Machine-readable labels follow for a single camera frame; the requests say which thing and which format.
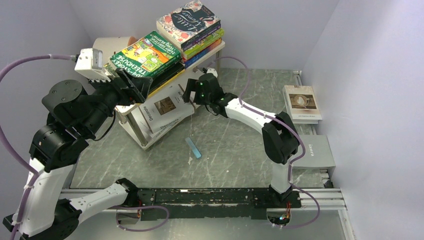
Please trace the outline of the yellow Little Prince book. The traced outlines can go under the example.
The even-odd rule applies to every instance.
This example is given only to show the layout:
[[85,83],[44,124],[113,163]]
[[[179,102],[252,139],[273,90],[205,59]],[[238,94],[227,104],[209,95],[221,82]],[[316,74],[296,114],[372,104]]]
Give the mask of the yellow Little Prince book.
[[156,84],[153,87],[153,90],[151,90],[148,95],[147,95],[147,99],[152,98],[154,95],[156,95],[158,92],[160,92],[161,90],[163,90],[165,87],[167,87],[169,84],[171,84],[172,82],[174,82],[177,78],[179,78],[186,70],[182,69],[181,71],[177,72],[176,74],[174,74],[173,76],[170,77],[166,77],[165,79],[161,80],[158,84]]

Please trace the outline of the black Moon and Sixpence book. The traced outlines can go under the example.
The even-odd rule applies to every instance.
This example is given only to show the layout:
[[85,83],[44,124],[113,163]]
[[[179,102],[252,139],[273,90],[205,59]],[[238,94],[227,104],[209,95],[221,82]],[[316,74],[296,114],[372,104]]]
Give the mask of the black Moon and Sixpence book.
[[159,75],[153,77],[153,82],[149,88],[148,96],[153,95],[156,90],[158,90],[162,85],[167,83],[173,77],[181,73],[184,69],[184,65],[180,62],[177,62],[166,68]]

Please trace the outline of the brown cover book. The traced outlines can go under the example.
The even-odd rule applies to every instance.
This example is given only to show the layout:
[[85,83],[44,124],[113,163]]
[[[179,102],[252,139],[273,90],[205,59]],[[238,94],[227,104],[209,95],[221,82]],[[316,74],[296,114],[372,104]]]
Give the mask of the brown cover book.
[[180,84],[171,84],[140,105],[141,114],[152,134],[195,113],[192,101],[184,102],[184,91]]

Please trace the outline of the green 104-storey treehouse book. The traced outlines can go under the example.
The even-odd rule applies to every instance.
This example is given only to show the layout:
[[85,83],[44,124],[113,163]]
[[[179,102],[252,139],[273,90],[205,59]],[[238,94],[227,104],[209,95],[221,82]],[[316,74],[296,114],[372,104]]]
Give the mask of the green 104-storey treehouse book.
[[112,55],[109,64],[136,78],[155,77],[181,59],[181,52],[171,42],[152,31]]

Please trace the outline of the white palm leaf book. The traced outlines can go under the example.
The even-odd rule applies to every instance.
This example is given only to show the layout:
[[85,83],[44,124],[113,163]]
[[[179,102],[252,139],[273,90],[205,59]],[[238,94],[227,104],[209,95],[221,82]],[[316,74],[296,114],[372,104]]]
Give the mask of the white palm leaf book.
[[176,119],[173,119],[172,121],[163,124],[159,127],[158,131],[156,132],[149,132],[146,133],[144,136],[148,143],[153,143],[158,141],[160,138],[162,138],[166,133],[168,133],[172,128],[177,126],[180,122],[185,120],[187,117],[178,117]]

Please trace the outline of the floral Little Women book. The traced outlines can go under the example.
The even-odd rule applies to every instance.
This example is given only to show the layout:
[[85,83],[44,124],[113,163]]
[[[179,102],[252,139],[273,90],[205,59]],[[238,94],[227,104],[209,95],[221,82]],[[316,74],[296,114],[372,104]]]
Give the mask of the floral Little Women book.
[[220,18],[201,1],[193,0],[156,20],[156,28],[179,50],[206,34]]

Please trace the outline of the white magazine with photo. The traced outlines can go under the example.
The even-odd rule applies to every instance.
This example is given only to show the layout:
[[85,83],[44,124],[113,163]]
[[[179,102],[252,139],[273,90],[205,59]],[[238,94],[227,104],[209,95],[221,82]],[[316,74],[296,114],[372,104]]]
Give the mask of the white magazine with photo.
[[318,124],[323,120],[311,86],[285,85],[283,97],[286,112],[294,124]]

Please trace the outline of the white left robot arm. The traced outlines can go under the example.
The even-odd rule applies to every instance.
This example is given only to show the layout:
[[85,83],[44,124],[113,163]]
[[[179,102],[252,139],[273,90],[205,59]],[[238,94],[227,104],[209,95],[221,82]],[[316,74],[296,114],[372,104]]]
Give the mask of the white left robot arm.
[[134,77],[119,68],[117,77],[96,83],[92,94],[77,80],[56,83],[42,99],[49,114],[31,141],[22,204],[3,219],[3,225],[23,240],[63,240],[106,209],[139,206],[138,189],[126,178],[80,198],[60,198],[60,194],[89,140],[96,139],[115,107],[144,103],[152,82],[151,77]]

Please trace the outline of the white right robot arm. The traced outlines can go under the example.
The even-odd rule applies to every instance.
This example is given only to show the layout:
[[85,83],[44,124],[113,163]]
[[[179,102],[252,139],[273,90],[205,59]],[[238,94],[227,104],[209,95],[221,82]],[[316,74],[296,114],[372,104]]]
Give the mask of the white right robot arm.
[[282,207],[288,202],[293,189],[289,178],[292,172],[290,160],[300,146],[299,135],[288,114],[263,111],[233,93],[224,92],[212,73],[188,79],[182,98],[186,103],[193,101],[196,105],[205,106],[215,116],[239,121],[259,132],[265,153],[272,161],[270,202],[275,207]]

